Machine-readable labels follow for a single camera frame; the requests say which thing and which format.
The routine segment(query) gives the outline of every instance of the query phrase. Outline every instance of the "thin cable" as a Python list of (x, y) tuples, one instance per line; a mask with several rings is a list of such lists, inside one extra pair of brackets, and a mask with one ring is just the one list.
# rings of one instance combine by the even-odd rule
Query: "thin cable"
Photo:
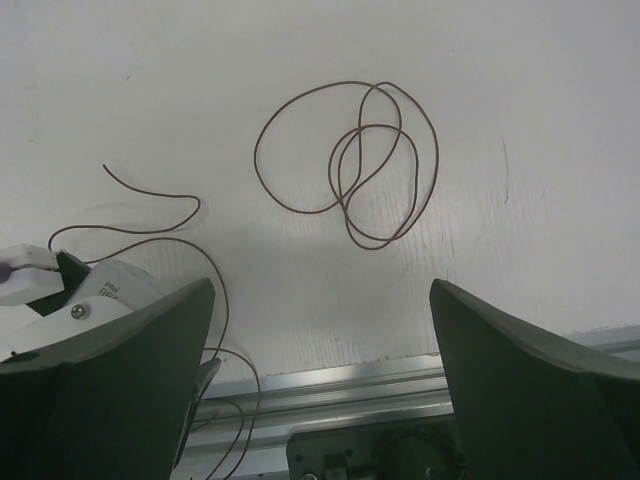
[[(204, 401), (213, 401), (213, 400), (217, 400), (215, 398), (203, 398), (202, 400), (200, 400), (200, 402), (204, 402)], [(194, 420), (192, 423), (199, 423), (200, 425), (196, 425), (195, 427), (191, 427), (189, 429), (189, 433), (192, 432), (197, 432), (198, 430), (206, 427), (207, 425), (209, 425), (211, 422), (213, 422), (216, 418), (218, 418), (218, 415), (220, 414), (219, 410), (216, 410), (213, 415), (211, 415), (209, 418), (203, 418), (203, 419), (199, 419), (199, 420)]]
[[(260, 149), (260, 143), (262, 142), (267, 130), (269, 129), (269, 126), (271, 126), (271, 124), (273, 123), (273, 121), (287, 108), (289, 107), (291, 104), (297, 102), (298, 100), (308, 96), (308, 95), (312, 95), (316, 92), (319, 92), (321, 90), (326, 90), (326, 89), (330, 89), (330, 88), (334, 88), (334, 87), (339, 87), (339, 86), (345, 86), (345, 85), (356, 85), (356, 86), (361, 86), (361, 87), (367, 87), (367, 91), (365, 92), (364, 96), (362, 97), (362, 100), (360, 101), (360, 108), (358, 110), (358, 120), (357, 120), (357, 126), (355, 128), (353, 128), (352, 130), (350, 130), (349, 132), (345, 133), (334, 145), (332, 151), (331, 151), (331, 155), (329, 156), (329, 161), (328, 161), (328, 165), (327, 165), (327, 174), (328, 174), (328, 180), (329, 180), (329, 186), (331, 188), (331, 192), (333, 194), (334, 197), (334, 201), (329, 204), (326, 207), (320, 208), (320, 209), (315, 209), (315, 210), (303, 210), (291, 205), (286, 204), (283, 200), (281, 200), (280, 198), (278, 198), (275, 193), (273, 193), (273, 191), (267, 186), (262, 173), (260, 171), (260, 167), (259, 167), (259, 162), (258, 162), (258, 152)], [(415, 145), (415, 143), (413, 142), (413, 140), (411, 139), (411, 136), (409, 134), (407, 134), (404, 130), (403, 130), (403, 125), (402, 125), (402, 111), (400, 109), (400, 106), (398, 105), (398, 102), (395, 100), (395, 98), (389, 93), (387, 92), (385, 89), (381, 88), (381, 87), (390, 87), (391, 89), (395, 90), (396, 92), (400, 93), (402, 96), (404, 96), (406, 99), (408, 99), (420, 112), (420, 114), (422, 115), (422, 117), (424, 118), (424, 120), (426, 121), (427, 125), (429, 126), (429, 130), (431, 133), (431, 136), (433, 137), (433, 143), (434, 143), (434, 151), (435, 151), (435, 163), (434, 163), (434, 168), (433, 168), (433, 173), (432, 173), (432, 177), (431, 177), (431, 184), (429, 186), (429, 189), (427, 190), (425, 199), (423, 200), (422, 204), (420, 205), (420, 207), (418, 207), (418, 188), (419, 188), (419, 184), (420, 184), (420, 176), (419, 176), (419, 169), (420, 169), (420, 156), (418, 153), (418, 149)], [(363, 117), (363, 112), (364, 112), (364, 107), (365, 104), (367, 102), (367, 99), (369, 98), (369, 95), (372, 92), (376, 92), (376, 93), (380, 93), (385, 95), (392, 103), (393, 106), (395, 108), (396, 114), (397, 114), (397, 125), (390, 125), (390, 124), (385, 124), (385, 123), (374, 123), (374, 124), (364, 124), (362, 123), (362, 117)], [(386, 155), (384, 161), (373, 171), (373, 173), (371, 173), (369, 176), (367, 176), (365, 179), (360, 180), (361, 176), (362, 176), (362, 167), (364, 164), (364, 153), (363, 153), (363, 141), (362, 141), (362, 134), (365, 130), (368, 129), (380, 129), (380, 128), (384, 128), (384, 129), (390, 129), (396, 132), (396, 136), (395, 136), (395, 140), (393, 142), (393, 145), (391, 146), (391, 149), (389, 150), (389, 153)], [(396, 147), (398, 146), (398, 142), (400, 140), (400, 138), (403, 137), (404, 139), (406, 139), (412, 147), (413, 150), (413, 156), (415, 159), (415, 170), (414, 170), (414, 185), (413, 185), (413, 194), (412, 194), (412, 199), (411, 199), (411, 205), (409, 207), (409, 212), (408, 214), (405, 216), (405, 218), (400, 222), (400, 225), (395, 229), (395, 231), (389, 235), (389, 236), (379, 236), (379, 235), (373, 235), (369, 232), (366, 232), (363, 228), (359, 227), (354, 220), (352, 219), (350, 213), (349, 213), (349, 206), (351, 204), (351, 201), (353, 200), (353, 197), (355, 196), (355, 194), (362, 189), (366, 184), (368, 184), (371, 180), (373, 180), (376, 175), (378, 175), (382, 169), (388, 164), (389, 160), (392, 158)], [(344, 156), (346, 154), (346, 152), (348, 151), (349, 147), (351, 146), (351, 144), (353, 143), (353, 141), (357, 141), (357, 145), (358, 145), (358, 162), (357, 162), (357, 175), (355, 180), (351, 183), (351, 185), (348, 188), (344, 188), (343, 185), (343, 160), (344, 160)], [(332, 170), (333, 167), (333, 162), (334, 159), (336, 157), (336, 155), (338, 155), (338, 165), (337, 165), (337, 174), (336, 178), (334, 179), (334, 173)], [(436, 180), (438, 178), (438, 172), (440, 169), (440, 147), (438, 144), (438, 137), (436, 134), (436, 130), (435, 127), (433, 126), (433, 123), (431, 122), (431, 119), (429, 118), (429, 116), (427, 115), (426, 111), (424, 110), (424, 108), (422, 108), (422, 106), (418, 103), (418, 101), (412, 97), (409, 93), (407, 93), (405, 90), (403, 90), (402, 88), (400, 88), (399, 86), (395, 85), (394, 83), (391, 82), (380, 82), (380, 83), (376, 83), (376, 84), (372, 84), (372, 83), (368, 83), (368, 82), (362, 82), (359, 80), (346, 80), (346, 81), (342, 81), (342, 82), (334, 82), (334, 83), (329, 83), (327, 85), (322, 85), (320, 87), (316, 87), (313, 88), (311, 90), (308, 90), (306, 92), (303, 92), (297, 96), (295, 96), (294, 98), (292, 98), (291, 100), (287, 101), (284, 105), (282, 105), (280, 108), (278, 108), (276, 110), (276, 112), (271, 116), (271, 118), (269, 118), (269, 120), (267, 121), (267, 123), (265, 124), (265, 126), (262, 128), (262, 131), (260, 132), (260, 134), (258, 135), (258, 139), (256, 140), (256, 144), (253, 150), (253, 166), (254, 166), (254, 170), (256, 172), (256, 175), (258, 176), (258, 180), (260, 181), (260, 184), (262, 185), (262, 187), (264, 188), (264, 190), (267, 192), (267, 194), (278, 204), (280, 205), (282, 208), (284, 208), (285, 210), (288, 210), (290, 212), (293, 213), (298, 213), (301, 215), (318, 215), (321, 213), (324, 213), (328, 210), (331, 210), (332, 208), (338, 206), (341, 210), (342, 210), (342, 214), (344, 216), (344, 221), (345, 221), (345, 227), (347, 229), (347, 233), (349, 235), (349, 237), (351, 238), (351, 240), (353, 241), (353, 243), (355, 243), (358, 247), (364, 249), (364, 250), (381, 250), (387, 246), (389, 246), (391, 243), (400, 240), (402, 237), (404, 237), (407, 233), (409, 233), (409, 231), (413, 228), (413, 226), (418, 222), (418, 220), (420, 219), (420, 217), (422, 216), (422, 214), (424, 213), (424, 211), (427, 208), (427, 205), (429, 204), (431, 197), (433, 195), (433, 192), (435, 190), (435, 186), (436, 186)], [(358, 235), (368, 239), (369, 243), (363, 243), (361, 241), (361, 239), (359, 239), (356, 234), (354, 233), (356, 232)]]
[[(51, 234), (51, 236), (49, 237), (49, 241), (47, 242), (47, 246), (49, 248), (49, 250), (53, 251), (53, 240), (60, 235), (63, 232), (68, 232), (69, 230), (87, 230), (87, 229), (92, 229), (92, 230), (109, 230), (109, 231), (114, 231), (114, 232), (119, 232), (119, 233), (124, 233), (127, 235), (153, 235), (153, 234), (158, 234), (158, 233), (167, 233), (167, 232), (172, 232), (177, 230), (178, 228), (182, 227), (183, 225), (187, 224), (193, 217), (195, 217), (195, 215), (198, 213), (198, 211), (200, 210), (200, 207), (202, 206), (202, 201), (200, 200), (199, 197), (196, 197), (195, 195), (174, 195), (174, 194), (168, 194), (168, 193), (157, 193), (157, 192), (150, 192), (148, 190), (142, 190), (140, 188), (135, 188), (132, 187), (131, 185), (125, 183), (123, 180), (121, 180), (120, 178), (118, 178), (113, 172), (111, 172), (111, 170), (109, 170), (109, 168), (107, 168), (106, 165), (102, 165), (102, 168), (104, 168), (104, 170), (109, 174), (109, 176), (114, 179), (116, 182), (118, 182), (120, 185), (122, 185), (123, 187), (125, 187), (128, 190), (132, 190), (136, 193), (141, 193), (143, 195), (149, 195), (149, 196), (153, 196), (153, 197), (163, 197), (163, 198), (173, 198), (173, 199), (183, 199), (183, 198), (188, 198), (188, 199), (192, 199), (196, 201), (196, 208), (184, 219), (181, 220), (180, 222), (176, 223), (175, 225), (171, 226), (171, 227), (166, 227), (166, 228), (160, 228), (160, 229), (154, 229), (154, 230), (130, 230), (130, 229), (126, 229), (126, 228), (118, 228), (118, 227), (112, 227), (110, 225), (102, 225), (102, 224), (76, 224), (76, 225), (69, 225), (67, 227), (61, 228), (60, 230), (55, 231), (53, 234)], [(222, 274), (220, 273), (220, 269), (218, 268), (218, 265), (216, 265), (216, 262), (213, 261), (213, 258), (211, 258), (211, 255), (209, 255), (202, 247), (196, 245), (193, 242), (190, 242), (188, 240), (183, 240), (181, 238), (176, 238), (176, 237), (153, 237), (153, 238), (147, 238), (145, 240), (141, 240), (139, 242), (135, 242), (127, 247), (121, 248), (120, 250), (117, 250), (113, 253), (110, 253), (109, 255), (105, 255), (104, 257), (100, 257), (100, 258), (96, 258), (94, 260), (89, 260), (86, 261), (85, 263), (96, 263), (99, 262), (101, 260), (106, 260), (107, 258), (112, 258), (115, 257), (117, 255), (120, 255), (121, 253), (127, 252), (133, 248), (139, 247), (140, 245), (146, 245), (148, 243), (153, 243), (153, 242), (177, 242), (177, 243), (182, 243), (184, 245), (188, 245), (191, 248), (194, 248), (195, 250), (197, 250), (198, 252), (200, 252), (209, 262), (209, 264), (213, 267), (214, 271), (216, 272), (216, 275), (218, 276), (218, 280), (220, 281), (220, 286), (222, 288), (222, 296), (224, 298), (224, 306), (225, 306), (225, 316), (224, 316), (224, 325), (222, 327), (222, 333), (220, 334), (220, 340), (218, 341), (218, 349), (222, 346), (222, 342), (224, 341), (224, 338), (227, 334), (227, 329), (229, 327), (229, 316), (230, 316), (230, 310), (229, 310), (229, 295), (227, 293), (227, 286), (224, 282), (224, 279), (222, 278)], [(216, 358), (218, 356), (218, 352), (216, 352), (213, 356), (213, 358)]]
[(222, 398), (216, 398), (216, 399), (212, 399), (212, 400), (215, 400), (217, 402), (226, 403), (228, 405), (231, 405), (231, 406), (235, 407), (235, 409), (238, 410), (238, 412), (240, 413), (240, 428), (238, 429), (238, 433), (236, 433), (236, 436), (233, 439), (233, 442), (231, 442), (231, 446), (227, 449), (227, 451), (224, 453), (224, 455), (222, 455), (222, 458), (218, 461), (217, 465), (211, 471), (211, 473), (207, 477), (207, 480), (210, 479), (218, 471), (218, 469), (220, 468), (222, 463), (226, 460), (226, 458), (229, 456), (229, 454), (235, 448), (236, 444), (238, 443), (238, 439), (240, 438), (240, 435), (242, 435), (242, 430), (244, 430), (244, 422), (245, 422), (245, 419), (246, 419), (244, 411), (242, 410), (242, 408), (240, 408), (240, 405), (238, 405), (237, 403), (232, 402), (231, 400), (224, 400)]
[(51, 236), (49, 237), (49, 241), (47, 242), (47, 248), (49, 250), (53, 250), (51, 248), (53, 244), (53, 240), (61, 233), (66, 232), (68, 230), (97, 229), (97, 230), (110, 230), (113, 232), (126, 233), (129, 235), (154, 235), (156, 233), (167, 233), (167, 232), (173, 232), (174, 230), (177, 230), (184, 224), (188, 223), (189, 220), (195, 217), (196, 214), (200, 211), (200, 207), (202, 206), (202, 201), (200, 200), (200, 198), (196, 197), (195, 195), (173, 195), (169, 193), (157, 193), (157, 192), (150, 192), (148, 190), (142, 190), (140, 188), (132, 187), (128, 183), (125, 183), (124, 180), (121, 180), (118, 177), (116, 177), (116, 175), (113, 172), (111, 172), (111, 170), (109, 170), (109, 168), (106, 165), (103, 164), (102, 168), (104, 168), (104, 170), (109, 174), (111, 178), (113, 178), (116, 182), (118, 182), (120, 185), (122, 185), (128, 190), (141, 193), (143, 195), (149, 195), (152, 197), (173, 198), (173, 199), (189, 198), (191, 200), (196, 201), (196, 208), (184, 220), (176, 223), (175, 225), (171, 227), (159, 228), (154, 230), (130, 230), (127, 228), (112, 227), (110, 225), (95, 225), (95, 224), (69, 225), (68, 227), (61, 228), (60, 230), (57, 230), (51, 234)]
[[(205, 350), (209, 350), (209, 351), (215, 351), (216, 353), (218, 353), (218, 352), (228, 353), (228, 354), (233, 355), (233, 356), (239, 358), (240, 360), (242, 360), (251, 369), (251, 372), (253, 373), (253, 376), (254, 376), (254, 378), (256, 380), (256, 386), (258, 387), (257, 398), (256, 398), (256, 407), (253, 410), (253, 416), (251, 418), (251, 423), (249, 424), (249, 433), (247, 434), (247, 440), (246, 440), (246, 442), (244, 444), (244, 448), (242, 449), (242, 454), (240, 455), (240, 458), (236, 462), (236, 465), (231, 469), (231, 471), (223, 479), (223, 480), (229, 480), (233, 476), (233, 474), (236, 472), (236, 470), (238, 470), (238, 468), (240, 467), (240, 464), (242, 463), (242, 461), (244, 460), (244, 457), (247, 454), (247, 451), (249, 450), (249, 444), (251, 442), (251, 436), (253, 435), (253, 429), (254, 429), (255, 424), (256, 424), (256, 418), (258, 417), (258, 410), (260, 410), (260, 403), (262, 401), (262, 387), (260, 386), (260, 377), (258, 376), (258, 371), (256, 370), (256, 367), (253, 365), (253, 363), (251, 363), (251, 361), (249, 361), (246, 357), (244, 357), (240, 353), (234, 352), (233, 350), (227, 350), (226, 348), (205, 347), (204, 349)], [(232, 449), (233, 449), (233, 445), (227, 450), (227, 453), (225, 454), (225, 457), (226, 457), (226, 455), (228, 455), (231, 452)], [(211, 478), (213, 477), (213, 475), (215, 474), (215, 472), (217, 471), (219, 466), (220, 465), (217, 465), (216, 468), (214, 468), (214, 470), (206, 477), (205, 480), (211, 480)]]

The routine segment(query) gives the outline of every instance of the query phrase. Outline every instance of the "white table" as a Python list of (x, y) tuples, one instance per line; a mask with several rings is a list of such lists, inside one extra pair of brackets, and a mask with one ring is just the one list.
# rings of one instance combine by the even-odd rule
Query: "white table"
[[(436, 277), (559, 333), (638, 323), (639, 24), (635, 0), (4, 2), (0, 245), (45, 244), (72, 222), (166, 225), (188, 210), (123, 191), (102, 163), (143, 188), (200, 195), (204, 212), (179, 235), (219, 263), (227, 345), (265, 375), (433, 352)], [(351, 78), (414, 94), (441, 144), (424, 217), (374, 253), (350, 243), (338, 212), (280, 209), (252, 166), (280, 104)], [(275, 125), (264, 168), (284, 198), (330, 198), (326, 156), (355, 125), (359, 93), (322, 94)], [(427, 132), (407, 121), (428, 169)], [(390, 142), (371, 137), (372, 150)], [(406, 185), (385, 177), (355, 212), (388, 225)], [(57, 246), (87, 258), (129, 241), (84, 232)], [(123, 259), (175, 286), (211, 274), (187, 247)], [(2, 328), (22, 313), (1, 311)]]

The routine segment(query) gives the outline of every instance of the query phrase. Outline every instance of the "bolt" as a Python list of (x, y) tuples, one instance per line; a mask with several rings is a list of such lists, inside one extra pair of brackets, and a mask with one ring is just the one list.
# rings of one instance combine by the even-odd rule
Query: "bolt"
[(71, 316), (76, 320), (82, 320), (89, 316), (89, 307), (78, 304), (71, 307)]

